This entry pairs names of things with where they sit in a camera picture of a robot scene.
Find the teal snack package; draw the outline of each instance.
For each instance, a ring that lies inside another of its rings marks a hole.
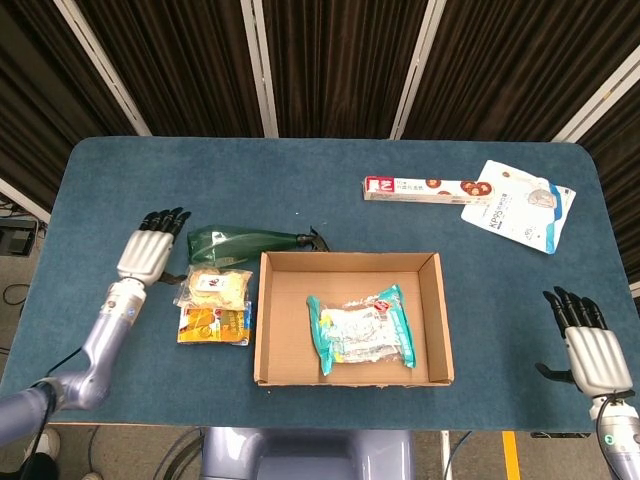
[[[402,359],[415,368],[413,337],[398,285],[340,306],[325,305],[311,295],[307,305],[323,375],[331,373],[334,363]]]

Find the rectangular box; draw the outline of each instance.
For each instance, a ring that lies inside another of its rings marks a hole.
[[[401,361],[342,363],[323,376],[311,338],[307,296],[342,304],[394,283],[404,292],[416,368]],[[446,386],[453,378],[437,253],[262,254],[254,363],[259,385]]]
[[[490,183],[473,180],[366,177],[362,187],[365,200],[484,205],[493,198]]]

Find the black curtain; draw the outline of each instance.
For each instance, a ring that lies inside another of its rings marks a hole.
[[[239,1],[77,3],[154,135],[263,136]]]
[[[551,140],[639,43],[637,0],[448,0],[404,138]]]
[[[0,3],[0,177],[51,209],[73,146],[135,134],[50,1]]]
[[[640,281],[640,83],[580,139],[600,174],[629,282]]]
[[[388,138],[427,0],[264,0],[281,137]]]

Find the blue tabletop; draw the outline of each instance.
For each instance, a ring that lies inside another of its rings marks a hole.
[[[362,199],[366,175],[476,178],[488,159],[577,192],[555,255],[462,221],[460,206]],[[640,324],[596,169],[579,146],[110,137],[85,140],[71,155],[0,393],[29,386],[84,342],[129,235],[147,212],[177,205],[193,216],[169,260],[172,273],[187,266],[186,230],[209,223],[292,233],[313,225],[336,251],[440,252],[453,385],[258,387],[253,346],[176,344],[176,287],[158,284],[121,351],[106,403],[54,421],[591,430],[589,400],[534,368],[568,365],[541,295],[553,285],[600,304],[640,378]]]

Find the green bottle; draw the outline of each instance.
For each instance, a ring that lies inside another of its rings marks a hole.
[[[253,228],[209,225],[187,235],[189,263],[210,263],[227,267],[266,251],[291,250],[311,245],[313,250],[329,251],[324,239],[313,228],[294,234]]]

